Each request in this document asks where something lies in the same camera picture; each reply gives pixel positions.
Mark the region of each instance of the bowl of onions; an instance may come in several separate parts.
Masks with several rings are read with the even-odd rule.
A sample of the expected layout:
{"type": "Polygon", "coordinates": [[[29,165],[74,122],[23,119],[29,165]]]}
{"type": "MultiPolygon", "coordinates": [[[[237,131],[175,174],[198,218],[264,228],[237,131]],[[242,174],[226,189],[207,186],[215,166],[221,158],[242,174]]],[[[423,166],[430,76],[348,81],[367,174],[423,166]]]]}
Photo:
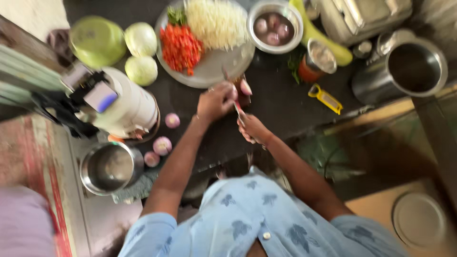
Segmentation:
{"type": "Polygon", "coordinates": [[[256,3],[249,11],[246,26],[254,45],[271,54],[292,51],[303,37],[300,13],[282,0],[263,0],[256,3]]]}

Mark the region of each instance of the green herb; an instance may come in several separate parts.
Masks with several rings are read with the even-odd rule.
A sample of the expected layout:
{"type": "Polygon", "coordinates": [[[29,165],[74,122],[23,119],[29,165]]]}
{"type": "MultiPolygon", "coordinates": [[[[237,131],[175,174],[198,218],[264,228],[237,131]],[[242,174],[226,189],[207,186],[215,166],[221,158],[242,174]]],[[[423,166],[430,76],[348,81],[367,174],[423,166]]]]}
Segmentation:
{"type": "Polygon", "coordinates": [[[183,8],[173,8],[169,6],[167,8],[168,22],[172,25],[183,26],[187,23],[187,17],[183,8]]]}
{"type": "Polygon", "coordinates": [[[298,75],[298,68],[300,67],[300,62],[302,61],[303,56],[304,54],[292,54],[289,57],[289,61],[287,62],[287,66],[289,67],[289,70],[292,72],[292,77],[295,79],[297,84],[300,84],[300,81],[302,81],[302,78],[298,75]]]}

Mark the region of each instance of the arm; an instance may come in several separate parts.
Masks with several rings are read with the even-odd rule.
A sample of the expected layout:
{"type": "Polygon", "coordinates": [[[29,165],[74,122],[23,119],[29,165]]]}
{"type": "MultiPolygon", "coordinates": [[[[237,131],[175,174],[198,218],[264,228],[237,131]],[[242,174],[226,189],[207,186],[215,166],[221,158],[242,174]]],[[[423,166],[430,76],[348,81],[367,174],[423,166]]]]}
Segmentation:
{"type": "Polygon", "coordinates": [[[255,116],[242,115],[239,130],[251,141],[254,138],[267,147],[284,171],[295,195],[326,220],[353,214],[333,192],[328,183],[282,140],[270,132],[255,116]]]}
{"type": "Polygon", "coordinates": [[[213,121],[233,109],[233,99],[236,99],[236,89],[228,82],[200,95],[197,114],[160,170],[141,216],[165,212],[176,219],[202,138],[213,121]]]}

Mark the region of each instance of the green container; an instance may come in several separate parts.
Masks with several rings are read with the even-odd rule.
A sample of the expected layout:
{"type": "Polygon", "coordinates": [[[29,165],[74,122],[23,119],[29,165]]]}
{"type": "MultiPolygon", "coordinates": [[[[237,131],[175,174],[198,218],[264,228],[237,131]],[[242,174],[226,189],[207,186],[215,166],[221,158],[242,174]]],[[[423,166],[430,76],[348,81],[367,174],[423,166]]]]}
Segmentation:
{"type": "Polygon", "coordinates": [[[69,41],[73,54],[94,69],[115,64],[127,51],[122,28],[99,16],[77,21],[70,29],[69,41]]]}

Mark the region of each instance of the shirt button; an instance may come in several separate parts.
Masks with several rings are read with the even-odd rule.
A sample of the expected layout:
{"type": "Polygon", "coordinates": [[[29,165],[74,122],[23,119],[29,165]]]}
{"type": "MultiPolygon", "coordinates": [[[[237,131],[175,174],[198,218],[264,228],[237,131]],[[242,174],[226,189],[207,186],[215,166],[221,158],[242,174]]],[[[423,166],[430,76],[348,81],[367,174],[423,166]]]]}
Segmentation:
{"type": "Polygon", "coordinates": [[[263,233],[263,239],[268,240],[271,238],[271,234],[268,232],[263,233]]]}

